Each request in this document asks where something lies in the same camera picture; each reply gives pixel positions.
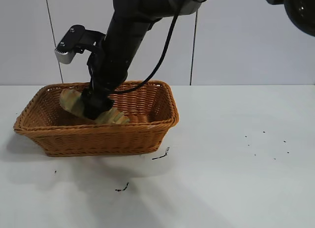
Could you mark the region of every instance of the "white wall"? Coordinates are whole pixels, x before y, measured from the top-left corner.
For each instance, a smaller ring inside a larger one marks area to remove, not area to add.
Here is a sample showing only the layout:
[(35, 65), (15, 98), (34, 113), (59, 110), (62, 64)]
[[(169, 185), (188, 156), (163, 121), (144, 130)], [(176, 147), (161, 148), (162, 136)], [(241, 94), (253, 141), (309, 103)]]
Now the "white wall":
[[(106, 32), (112, 0), (48, 0), (58, 42), (67, 29), (82, 24)], [(180, 17), (168, 54), (155, 79), (188, 85), (194, 15)], [(60, 70), (46, 0), (0, 0), (0, 84), (59, 83)], [(156, 65), (171, 18), (147, 33), (129, 70), (142, 80)], [(193, 85), (314, 84), (315, 38), (289, 21), (284, 7), (265, 0), (209, 0), (199, 10)], [(89, 53), (61, 65), (65, 82), (89, 80)]]
[(205, 2), (194, 56), (194, 85), (315, 83), (315, 38), (265, 0)]
[(60, 83), (46, 0), (0, 0), (0, 85)]
[[(106, 32), (113, 15), (112, 0), (48, 0), (56, 41), (74, 24), (86, 29)], [(194, 15), (180, 17), (173, 33), (168, 54), (154, 79), (171, 85), (188, 85), (194, 33)], [(145, 36), (128, 71), (129, 80), (143, 80), (160, 58), (171, 18), (155, 24)], [(62, 65), (64, 82), (87, 82), (86, 61), (89, 53), (77, 54), (70, 65)]]

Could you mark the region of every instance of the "black cable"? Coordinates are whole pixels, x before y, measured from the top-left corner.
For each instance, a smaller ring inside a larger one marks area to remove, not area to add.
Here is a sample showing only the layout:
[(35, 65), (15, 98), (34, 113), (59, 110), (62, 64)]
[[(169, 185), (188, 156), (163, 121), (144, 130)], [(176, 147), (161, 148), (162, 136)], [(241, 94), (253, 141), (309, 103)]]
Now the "black cable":
[(176, 24), (176, 21), (177, 21), (177, 18), (182, 10), (182, 7), (184, 5), (186, 0), (183, 0), (180, 5), (178, 6), (175, 14), (174, 14), (174, 17), (173, 17), (173, 20), (172, 20), (172, 23), (169, 27), (169, 31), (168, 31), (168, 34), (167, 34), (167, 38), (166, 38), (166, 41), (165, 41), (165, 45), (164, 45), (164, 48), (163, 48), (163, 51), (162, 51), (162, 55), (156, 65), (156, 67), (153, 69), (153, 71), (151, 72), (151, 74), (142, 82), (140, 83), (139, 85), (137, 85), (136, 87), (133, 87), (131, 89), (127, 89), (127, 90), (123, 90), (123, 91), (112, 91), (111, 93), (112, 94), (127, 94), (127, 93), (130, 93), (130, 92), (133, 92), (141, 87), (143, 87), (150, 79), (152, 79), (152, 77), (155, 75), (155, 73), (158, 71), (159, 67), (161, 66), (161, 64), (163, 63), (164, 61), (164, 58), (166, 56), (166, 52), (167, 52), (167, 49), (168, 49), (168, 46), (169, 46), (169, 42), (171, 40), (171, 37), (172, 37), (172, 34), (173, 34), (173, 31), (174, 31), (174, 28), (175, 28), (175, 24)]

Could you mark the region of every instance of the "wooden object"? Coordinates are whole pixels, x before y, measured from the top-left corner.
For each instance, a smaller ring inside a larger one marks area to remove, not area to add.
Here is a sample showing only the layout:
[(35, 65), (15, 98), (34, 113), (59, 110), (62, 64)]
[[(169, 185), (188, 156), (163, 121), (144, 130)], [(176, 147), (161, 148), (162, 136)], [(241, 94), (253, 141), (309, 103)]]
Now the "wooden object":
[[(60, 106), (67, 112), (73, 115), (85, 118), (83, 115), (84, 104), (81, 101), (81, 93), (74, 89), (64, 89), (60, 94)], [(95, 120), (96, 124), (111, 124), (111, 125), (124, 125), (130, 119), (124, 115), (123, 112), (117, 110), (116, 107), (111, 108), (109, 111), (101, 113)]]

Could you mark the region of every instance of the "woven basket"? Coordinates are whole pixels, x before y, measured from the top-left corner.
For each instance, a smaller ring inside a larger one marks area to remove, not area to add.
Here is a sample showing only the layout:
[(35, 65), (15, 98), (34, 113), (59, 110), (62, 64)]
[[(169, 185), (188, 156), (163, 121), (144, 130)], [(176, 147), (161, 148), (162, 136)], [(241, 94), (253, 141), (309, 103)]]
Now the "woven basket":
[[(140, 82), (125, 82), (125, 90)], [(130, 155), (156, 151), (167, 131), (178, 123), (170, 87), (150, 81), (123, 95), (112, 95), (115, 107), (130, 118), (121, 125), (95, 125), (77, 118), (59, 105), (65, 88), (82, 91), (88, 83), (53, 84), (38, 91), (14, 124), (14, 130), (40, 145), (48, 156)]]

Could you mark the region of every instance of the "basket rim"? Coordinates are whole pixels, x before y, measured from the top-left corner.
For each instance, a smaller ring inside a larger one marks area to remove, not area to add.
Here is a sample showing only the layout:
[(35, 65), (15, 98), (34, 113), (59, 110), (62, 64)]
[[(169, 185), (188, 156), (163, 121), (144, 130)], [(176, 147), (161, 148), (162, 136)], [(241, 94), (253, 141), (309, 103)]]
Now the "basket rim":
[[(124, 86), (126, 85), (135, 85), (139, 84), (141, 81), (126, 81), (124, 83)], [(45, 134), (45, 132), (52, 134), (53, 132), (58, 132), (62, 134), (68, 134), (66, 133), (67, 130), (71, 131), (81, 131), (86, 129), (86, 133), (89, 132), (90, 130), (97, 129), (98, 131), (106, 131), (106, 132), (128, 132), (130, 130), (135, 130), (135, 127), (137, 127), (137, 130), (139, 128), (144, 128), (147, 129), (149, 126), (152, 126), (155, 128), (155, 130), (161, 130), (165, 128), (170, 128), (175, 126), (178, 123), (179, 116), (178, 116), (178, 111), (176, 107), (175, 100), (173, 98), (173, 94), (171, 91), (171, 88), (168, 84), (166, 84), (163, 81), (159, 80), (153, 80), (149, 81), (146, 85), (161, 85), (164, 87), (166, 93), (167, 93), (167, 98), (171, 103), (171, 117), (167, 120), (163, 121), (154, 121), (154, 122), (148, 122), (148, 123), (130, 123), (127, 125), (108, 125), (108, 124), (99, 124), (99, 125), (76, 125), (76, 126), (40, 126), (40, 127), (25, 127), (23, 126), (23, 121), (24, 119), (28, 116), (29, 112), (33, 108), (33, 103), (37, 100), (38, 97), (40, 97), (45, 91), (51, 88), (71, 88), (71, 87), (77, 87), (77, 86), (82, 86), (84, 84), (88, 83), (63, 83), (63, 84), (51, 84), (47, 85), (43, 88), (41, 88), (35, 96), (29, 101), (28, 105), (25, 107), (25, 109), (22, 111), (22, 113), (17, 117), (16, 122), (14, 124), (14, 130), (19, 133), (19, 134), (24, 134), (24, 133), (31, 133), (31, 132), (42, 132)]]

